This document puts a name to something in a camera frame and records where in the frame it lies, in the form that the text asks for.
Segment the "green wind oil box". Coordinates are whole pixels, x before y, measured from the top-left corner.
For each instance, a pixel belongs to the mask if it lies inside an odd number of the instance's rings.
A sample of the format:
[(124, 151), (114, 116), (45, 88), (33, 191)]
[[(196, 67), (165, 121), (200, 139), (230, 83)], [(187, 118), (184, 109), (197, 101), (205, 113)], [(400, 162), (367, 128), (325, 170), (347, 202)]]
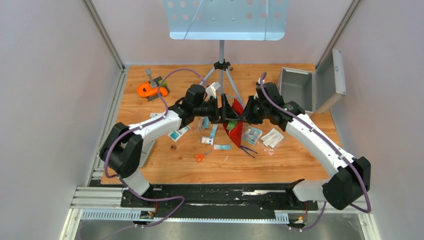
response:
[(237, 120), (230, 120), (226, 126), (226, 130), (228, 130), (229, 132), (232, 131), (238, 124)]

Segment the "red first aid pouch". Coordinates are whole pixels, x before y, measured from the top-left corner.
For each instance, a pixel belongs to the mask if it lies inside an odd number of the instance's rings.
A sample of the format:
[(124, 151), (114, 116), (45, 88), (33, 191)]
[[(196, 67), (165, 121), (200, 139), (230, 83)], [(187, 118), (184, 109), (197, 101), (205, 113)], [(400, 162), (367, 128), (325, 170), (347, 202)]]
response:
[[(231, 107), (238, 115), (241, 115), (244, 111), (244, 108), (242, 107), (241, 103), (236, 98), (233, 100), (233, 104), (231, 105)], [(222, 125), (231, 141), (238, 148), (240, 148), (243, 134), (243, 122), (238, 121), (237, 126), (232, 131), (226, 130), (227, 123), (223, 123)]]

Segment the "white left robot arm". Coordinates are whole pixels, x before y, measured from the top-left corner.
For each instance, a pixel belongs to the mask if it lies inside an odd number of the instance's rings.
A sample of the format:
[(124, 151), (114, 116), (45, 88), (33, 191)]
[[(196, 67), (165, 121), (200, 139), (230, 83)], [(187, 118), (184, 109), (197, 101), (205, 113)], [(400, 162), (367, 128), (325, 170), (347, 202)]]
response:
[(213, 124), (239, 121), (240, 115), (230, 105), (225, 94), (217, 98), (207, 93), (199, 84), (191, 85), (184, 97), (166, 108), (165, 112), (146, 121), (125, 125), (115, 124), (99, 157), (106, 168), (111, 168), (134, 191), (134, 200), (140, 206), (149, 206), (153, 201), (150, 183), (139, 170), (142, 150), (157, 138), (180, 130), (194, 121), (195, 117), (208, 117)]

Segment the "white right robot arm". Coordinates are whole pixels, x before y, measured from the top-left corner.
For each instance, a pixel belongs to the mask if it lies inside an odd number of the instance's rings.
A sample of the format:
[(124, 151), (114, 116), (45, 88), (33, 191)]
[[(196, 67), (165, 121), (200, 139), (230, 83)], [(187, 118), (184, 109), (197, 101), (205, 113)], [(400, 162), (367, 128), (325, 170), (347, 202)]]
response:
[(275, 83), (256, 83), (256, 94), (248, 98), (241, 118), (256, 125), (269, 120), (298, 140), (327, 172), (327, 180), (295, 182), (292, 191), (285, 195), (290, 208), (298, 209), (306, 201), (325, 201), (337, 210), (351, 206), (364, 213), (371, 212), (368, 196), (371, 163), (338, 146), (296, 102), (284, 102)]

